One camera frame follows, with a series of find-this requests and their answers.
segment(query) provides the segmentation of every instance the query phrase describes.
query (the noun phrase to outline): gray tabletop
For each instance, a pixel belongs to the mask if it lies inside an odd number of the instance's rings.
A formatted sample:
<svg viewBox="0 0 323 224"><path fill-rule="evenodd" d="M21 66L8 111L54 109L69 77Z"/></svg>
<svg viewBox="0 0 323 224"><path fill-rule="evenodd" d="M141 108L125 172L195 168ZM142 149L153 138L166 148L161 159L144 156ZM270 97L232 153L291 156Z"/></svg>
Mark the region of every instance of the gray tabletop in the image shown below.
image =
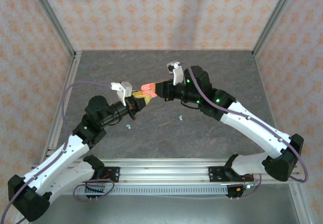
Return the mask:
<svg viewBox="0 0 323 224"><path fill-rule="evenodd" d="M208 72L214 88L233 95L253 114L273 124L258 69L249 51L84 51L75 82L110 84L128 81L133 89L170 79L166 63L178 60L185 69L200 65ZM81 121L89 99L103 95L118 101L115 91L99 86L73 88L67 108L70 129ZM99 158L227 158L234 153L263 152L237 130L184 108L179 100L154 98L136 115L106 127L107 135L88 154ZM61 133L59 146L64 142Z"/></svg>

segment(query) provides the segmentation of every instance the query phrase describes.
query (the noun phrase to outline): orange object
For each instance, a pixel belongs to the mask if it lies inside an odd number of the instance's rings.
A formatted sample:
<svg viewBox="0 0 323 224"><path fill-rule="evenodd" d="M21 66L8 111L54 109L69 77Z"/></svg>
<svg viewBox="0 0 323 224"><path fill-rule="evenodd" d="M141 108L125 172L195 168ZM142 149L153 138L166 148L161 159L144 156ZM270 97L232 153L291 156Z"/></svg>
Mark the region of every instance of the orange object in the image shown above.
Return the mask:
<svg viewBox="0 0 323 224"><path fill-rule="evenodd" d="M150 94L151 98L155 98L157 95L155 93L155 83L144 84L141 86L143 94Z"/></svg>

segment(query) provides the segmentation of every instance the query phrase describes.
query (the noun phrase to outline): pink object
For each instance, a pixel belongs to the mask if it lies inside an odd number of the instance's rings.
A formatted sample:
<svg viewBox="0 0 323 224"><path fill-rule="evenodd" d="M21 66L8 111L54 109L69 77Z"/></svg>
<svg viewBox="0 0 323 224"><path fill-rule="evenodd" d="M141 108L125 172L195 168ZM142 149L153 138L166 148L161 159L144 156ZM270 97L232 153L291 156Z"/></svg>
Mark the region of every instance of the pink object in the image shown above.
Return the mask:
<svg viewBox="0 0 323 224"><path fill-rule="evenodd" d="M157 95L155 93L155 83L144 84L141 86L143 94L150 94L151 98L155 98Z"/></svg>

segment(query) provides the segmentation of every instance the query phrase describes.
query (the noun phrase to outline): patterned wallpaper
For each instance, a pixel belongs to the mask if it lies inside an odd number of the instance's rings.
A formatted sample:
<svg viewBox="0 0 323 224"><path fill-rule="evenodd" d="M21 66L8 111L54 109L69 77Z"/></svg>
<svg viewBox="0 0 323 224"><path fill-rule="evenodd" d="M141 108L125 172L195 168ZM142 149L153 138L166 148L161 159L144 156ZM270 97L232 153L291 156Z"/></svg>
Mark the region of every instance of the patterned wallpaper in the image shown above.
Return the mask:
<svg viewBox="0 0 323 224"><path fill-rule="evenodd" d="M252 50L278 0L49 0L75 50Z"/></svg>
<svg viewBox="0 0 323 224"><path fill-rule="evenodd" d="M0 0L0 21L2 214L9 178L40 161L71 59L37 0Z"/></svg>
<svg viewBox="0 0 323 224"><path fill-rule="evenodd" d="M257 63L277 126L305 139L306 185L323 220L323 0L291 0Z"/></svg>

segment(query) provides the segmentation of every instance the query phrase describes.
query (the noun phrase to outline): gray marble surface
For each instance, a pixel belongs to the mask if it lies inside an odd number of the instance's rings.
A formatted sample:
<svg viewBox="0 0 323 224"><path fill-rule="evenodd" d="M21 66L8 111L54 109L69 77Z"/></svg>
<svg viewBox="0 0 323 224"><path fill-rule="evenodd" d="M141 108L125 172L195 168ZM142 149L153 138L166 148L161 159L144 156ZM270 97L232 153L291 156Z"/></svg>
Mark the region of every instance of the gray marble surface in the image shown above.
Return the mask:
<svg viewBox="0 0 323 224"><path fill-rule="evenodd" d="M273 124L249 51L84 51L75 82L129 81L133 89L139 90L143 84L170 79L166 63L174 60L180 61L184 69L200 65L208 72L214 88L227 91L256 116ZM95 95L103 95L109 103L118 101L115 91L107 88L73 88L66 113L71 130L81 121L89 99ZM124 117L119 124L106 127L107 135L88 154L99 158L227 158L234 153L263 152L237 130L199 110L184 108L178 100L165 102L156 97L136 118L132 121ZM61 133L58 146L64 140Z"/></svg>

